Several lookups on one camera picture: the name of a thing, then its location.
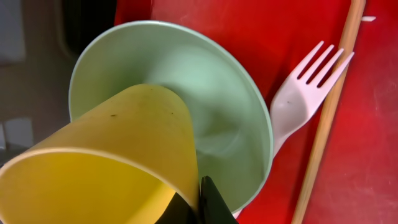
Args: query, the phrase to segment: gray floor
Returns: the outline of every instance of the gray floor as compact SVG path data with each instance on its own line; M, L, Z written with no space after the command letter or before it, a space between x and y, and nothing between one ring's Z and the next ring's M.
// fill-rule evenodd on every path
M0 66L0 123L8 127L0 162L69 122L68 86L76 57L63 47L59 12L58 0L22 1L26 58Z

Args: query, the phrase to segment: fork head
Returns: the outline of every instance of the fork head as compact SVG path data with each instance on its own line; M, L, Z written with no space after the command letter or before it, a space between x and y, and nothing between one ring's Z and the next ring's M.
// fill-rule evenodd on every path
M290 73L285 82L279 88L271 103L271 122L274 132L274 155L276 155L283 142L298 128L301 128L317 111L322 101L339 79L354 53L350 53L322 86L319 83L325 77L329 69L343 53L339 49L325 66L315 75L315 78L308 82L315 70L331 52L333 45L330 45L311 67L299 78L299 75L308 65L313 56L322 46L321 41Z

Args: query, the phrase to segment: white mark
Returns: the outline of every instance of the white mark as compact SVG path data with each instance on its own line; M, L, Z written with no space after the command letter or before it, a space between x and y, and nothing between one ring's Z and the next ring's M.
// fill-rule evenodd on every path
M375 19L376 19L376 16L363 16L361 20L363 22L372 22Z

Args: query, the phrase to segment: tabletop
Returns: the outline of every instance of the tabletop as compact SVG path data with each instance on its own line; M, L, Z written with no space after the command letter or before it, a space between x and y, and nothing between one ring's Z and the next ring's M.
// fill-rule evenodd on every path
M115 24L139 19L196 30L229 51L252 76L267 106L286 76L317 44L338 45L347 0L119 0ZM372 0L354 48L304 223L398 220L398 1ZM268 180L240 223L290 223L317 113L273 161Z

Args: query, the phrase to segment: wooden dowel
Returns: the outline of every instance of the wooden dowel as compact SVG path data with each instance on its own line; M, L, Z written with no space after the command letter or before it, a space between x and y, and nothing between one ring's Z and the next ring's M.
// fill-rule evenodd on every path
M356 36L358 34L359 25L365 7L365 0L352 0L349 7L347 20L341 36L340 48L344 48L344 53L335 65L336 69L345 58L353 51ZM347 68L341 74L340 79L329 92L325 102L323 103L322 113L318 124L317 133L312 146L311 155L308 161L307 170L303 185L300 191L300 196L297 201L296 209L293 215L292 224L301 224L307 209L308 201L310 200L311 191L315 178L317 177L319 164L322 159L323 151L328 140L333 117L335 116L338 100L340 98L341 89L343 88L344 79L347 73Z

